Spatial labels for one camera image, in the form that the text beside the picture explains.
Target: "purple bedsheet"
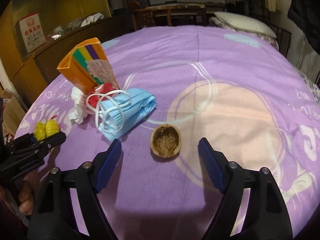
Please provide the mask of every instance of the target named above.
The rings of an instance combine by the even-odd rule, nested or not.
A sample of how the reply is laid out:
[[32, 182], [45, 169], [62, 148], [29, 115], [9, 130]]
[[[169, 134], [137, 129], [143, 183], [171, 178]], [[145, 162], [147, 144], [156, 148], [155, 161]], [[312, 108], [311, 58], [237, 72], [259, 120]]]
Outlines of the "purple bedsheet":
[[[288, 207], [294, 235], [319, 204], [320, 110], [291, 64], [268, 43], [220, 28], [154, 27], [103, 44], [121, 88], [139, 87], [157, 98], [156, 111], [120, 140], [123, 157], [99, 195], [119, 239], [201, 239], [221, 195], [202, 174], [196, 145], [212, 147], [242, 167], [271, 169]], [[35, 176], [35, 187], [53, 166], [74, 169], [110, 142], [94, 118], [72, 125], [73, 85], [58, 76], [32, 105], [16, 136], [58, 116], [67, 140]], [[178, 158], [157, 162], [152, 130], [172, 123], [181, 131]], [[78, 226], [86, 232], [75, 191]], [[233, 233], [241, 229], [243, 204]]]

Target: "yellow pom-pom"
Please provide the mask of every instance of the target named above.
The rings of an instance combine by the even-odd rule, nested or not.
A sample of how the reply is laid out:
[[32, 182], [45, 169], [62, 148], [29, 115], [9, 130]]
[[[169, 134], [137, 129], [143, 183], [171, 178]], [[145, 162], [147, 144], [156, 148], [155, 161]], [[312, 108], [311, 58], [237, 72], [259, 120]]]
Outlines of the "yellow pom-pom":
[[45, 124], [45, 135], [46, 137], [49, 137], [51, 135], [54, 135], [55, 133], [59, 132], [59, 125], [55, 120], [49, 120]]
[[45, 124], [41, 122], [37, 122], [35, 126], [35, 131], [33, 132], [35, 135], [35, 138], [38, 141], [44, 140], [45, 139]]

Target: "blue gripper pad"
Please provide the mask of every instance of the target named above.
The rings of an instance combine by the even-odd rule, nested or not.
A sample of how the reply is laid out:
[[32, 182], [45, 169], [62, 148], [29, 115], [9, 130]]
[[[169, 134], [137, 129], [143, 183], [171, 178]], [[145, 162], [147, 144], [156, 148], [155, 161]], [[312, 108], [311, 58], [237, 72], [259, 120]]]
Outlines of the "blue gripper pad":
[[227, 185], [225, 184], [223, 179], [223, 172], [217, 160], [213, 156], [213, 149], [211, 148], [210, 144], [206, 139], [202, 138], [199, 141], [198, 152], [213, 186], [216, 189], [218, 189], [221, 193], [224, 193], [225, 189], [227, 188]]
[[100, 193], [101, 190], [107, 187], [111, 175], [119, 161], [121, 149], [121, 142], [117, 139], [110, 145], [108, 149], [109, 153], [97, 172], [96, 185], [94, 186], [96, 193]]

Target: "silver bolt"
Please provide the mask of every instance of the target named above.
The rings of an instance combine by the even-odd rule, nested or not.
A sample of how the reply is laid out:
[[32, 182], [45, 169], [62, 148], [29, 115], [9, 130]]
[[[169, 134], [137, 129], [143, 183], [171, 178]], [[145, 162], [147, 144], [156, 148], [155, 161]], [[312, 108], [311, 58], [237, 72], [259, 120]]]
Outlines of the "silver bolt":
[[229, 162], [229, 167], [235, 169], [238, 167], [238, 164], [236, 162]]
[[91, 165], [92, 165], [91, 162], [85, 162], [85, 163], [82, 164], [82, 167], [85, 168], [85, 169], [87, 169], [87, 168], [90, 168]]
[[50, 172], [51, 172], [52, 174], [56, 174], [58, 171], [59, 171], [59, 168], [54, 167], [54, 168], [51, 169]]
[[266, 168], [266, 167], [263, 167], [261, 170], [262, 170], [262, 172], [263, 172], [264, 174], [270, 173], [270, 170], [269, 170], [268, 168]]

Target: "white ear loop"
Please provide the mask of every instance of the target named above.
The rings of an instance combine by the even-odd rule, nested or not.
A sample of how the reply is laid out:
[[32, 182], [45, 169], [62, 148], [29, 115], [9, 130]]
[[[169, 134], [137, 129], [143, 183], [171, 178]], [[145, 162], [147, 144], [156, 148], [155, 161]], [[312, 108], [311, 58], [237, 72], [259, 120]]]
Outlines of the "white ear loop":
[[[126, 103], [123, 103], [123, 104], [118, 104], [116, 101], [113, 100], [112, 97], [109, 96], [109, 95], [116, 94], [116, 93], [124, 93], [124, 94], [126, 94], [128, 96], [128, 98], [129, 98], [129, 102], [126, 102]], [[89, 104], [89, 98], [92, 97], [92, 96], [101, 96], [101, 98], [99, 98], [99, 100], [97, 102], [96, 108], [94, 108], [93, 106], [91, 106]], [[107, 109], [106, 111], [103, 112], [103, 111], [100, 111], [99, 109], [100, 109], [100, 103], [104, 98], [109, 99], [114, 104], [114, 107], [110, 107], [109, 109]], [[86, 98], [85, 103], [86, 103], [87, 107], [91, 111], [94, 112], [94, 113], [88, 113], [88, 114], [95, 114], [95, 125], [96, 125], [96, 128], [98, 130], [99, 130], [99, 114], [102, 114], [102, 120], [104, 120], [104, 118], [106, 117], [107, 114], [110, 113], [110, 111], [115, 110], [115, 109], [119, 109], [119, 112], [120, 112], [120, 115], [121, 115], [121, 126], [120, 126], [120, 128], [118, 130], [116, 130], [116, 131], [107, 130], [107, 129], [102, 128], [105, 132], [116, 133], [116, 132], [119, 132], [122, 129], [122, 127], [124, 126], [124, 122], [125, 122], [125, 117], [124, 117], [124, 114], [123, 114], [123, 111], [122, 111], [121, 108], [131, 104], [132, 103], [132, 99], [131, 99], [131, 96], [129, 95], [129, 93], [127, 91], [124, 91], [124, 90], [113, 90], [113, 91], [110, 91], [110, 92], [108, 92], [106, 94], [100, 94], [100, 93], [91, 94]]]

